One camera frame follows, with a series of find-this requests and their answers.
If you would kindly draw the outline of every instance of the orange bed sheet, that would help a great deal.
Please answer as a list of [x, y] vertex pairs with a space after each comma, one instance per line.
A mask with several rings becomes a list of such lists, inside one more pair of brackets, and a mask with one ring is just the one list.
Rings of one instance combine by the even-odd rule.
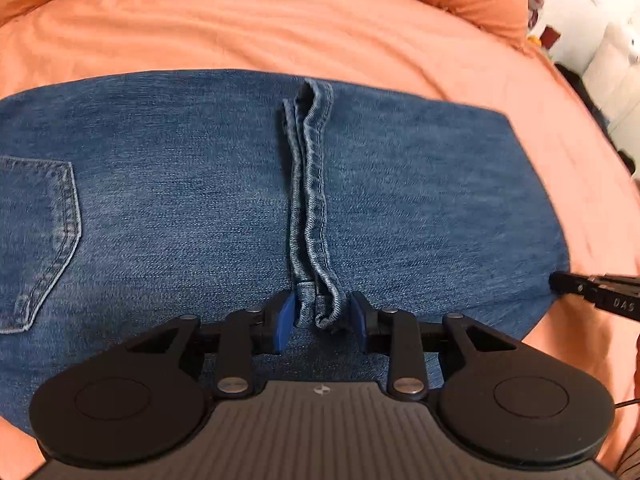
[[[242, 68], [499, 110], [556, 209], [572, 270], [640, 274], [638, 190], [532, 46], [516, 50], [416, 0], [51, 0], [5, 19], [2, 8], [0, 0], [0, 98], [115, 73]], [[565, 298], [526, 341], [593, 374], [620, 401], [634, 396], [639, 328]], [[637, 420], [636, 406], [618, 410], [603, 465], [615, 466]], [[24, 471], [40, 458], [12, 431], [0, 419], [0, 448], [21, 446], [12, 460]]]

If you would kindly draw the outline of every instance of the blue denim fabric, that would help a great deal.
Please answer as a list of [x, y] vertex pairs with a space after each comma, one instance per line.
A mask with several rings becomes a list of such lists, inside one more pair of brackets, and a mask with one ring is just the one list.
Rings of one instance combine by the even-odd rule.
[[137, 73], [0, 101], [0, 155], [0, 415], [25, 431], [42, 381], [178, 314], [221, 319], [293, 287], [298, 328], [283, 357], [255, 360], [258, 380], [383, 380], [385, 357], [318, 330], [342, 326], [350, 290], [521, 338], [568, 266], [489, 110], [266, 73]]

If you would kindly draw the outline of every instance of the silver bolt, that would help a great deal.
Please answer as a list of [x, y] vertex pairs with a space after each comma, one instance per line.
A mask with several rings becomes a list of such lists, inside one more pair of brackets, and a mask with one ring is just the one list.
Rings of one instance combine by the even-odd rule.
[[225, 377], [218, 381], [218, 389], [226, 394], [241, 394], [248, 388], [249, 383], [242, 377]]
[[418, 394], [424, 389], [424, 384], [420, 379], [413, 377], [402, 377], [394, 381], [394, 390], [401, 394]]

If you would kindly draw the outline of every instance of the black object on floor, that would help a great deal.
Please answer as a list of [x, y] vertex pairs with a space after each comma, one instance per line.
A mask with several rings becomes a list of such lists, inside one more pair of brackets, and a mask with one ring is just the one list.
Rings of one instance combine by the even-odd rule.
[[582, 82], [582, 78], [572, 70], [569, 70], [567, 67], [561, 65], [560, 63], [556, 63], [556, 68], [562, 74], [562, 76], [566, 79], [566, 81], [571, 85], [574, 91], [578, 94], [578, 97], [587, 107], [587, 110], [593, 117], [593, 120], [596, 121], [600, 130], [607, 137], [609, 143], [613, 146], [613, 148], [618, 152], [618, 156], [622, 160], [622, 163], [629, 170], [630, 174], [634, 174], [636, 172], [636, 162], [633, 158], [625, 151], [617, 149], [615, 143], [611, 139], [609, 135], [609, 129], [607, 128], [607, 119], [602, 113], [602, 111], [596, 106], [596, 104], [591, 99], [591, 96], [587, 92], [587, 89]]

